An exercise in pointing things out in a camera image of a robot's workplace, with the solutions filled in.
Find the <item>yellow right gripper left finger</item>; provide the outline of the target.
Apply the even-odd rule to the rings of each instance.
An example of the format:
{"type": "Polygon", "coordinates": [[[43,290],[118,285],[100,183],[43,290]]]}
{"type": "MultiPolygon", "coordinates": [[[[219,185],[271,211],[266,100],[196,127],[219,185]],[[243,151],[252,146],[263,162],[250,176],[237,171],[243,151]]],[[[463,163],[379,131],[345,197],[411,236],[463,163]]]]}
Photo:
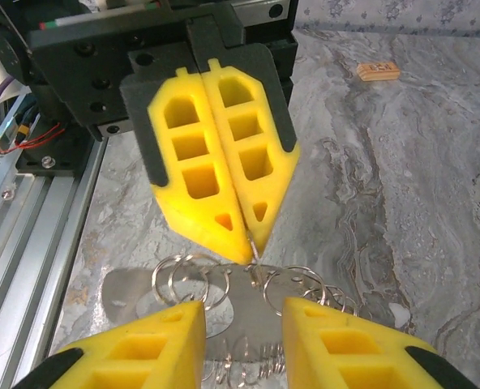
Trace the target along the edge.
{"type": "Polygon", "coordinates": [[[190,301],[68,344],[18,388],[199,388],[204,305],[190,301]]]}

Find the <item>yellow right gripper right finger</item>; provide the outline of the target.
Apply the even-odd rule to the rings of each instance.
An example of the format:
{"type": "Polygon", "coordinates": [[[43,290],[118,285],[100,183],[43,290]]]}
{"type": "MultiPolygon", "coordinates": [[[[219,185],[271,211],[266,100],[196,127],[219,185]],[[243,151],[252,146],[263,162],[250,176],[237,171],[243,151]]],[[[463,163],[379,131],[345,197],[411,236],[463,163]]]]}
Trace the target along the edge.
{"type": "Polygon", "coordinates": [[[473,388],[428,343],[299,297],[285,299],[290,388],[473,388]]]}

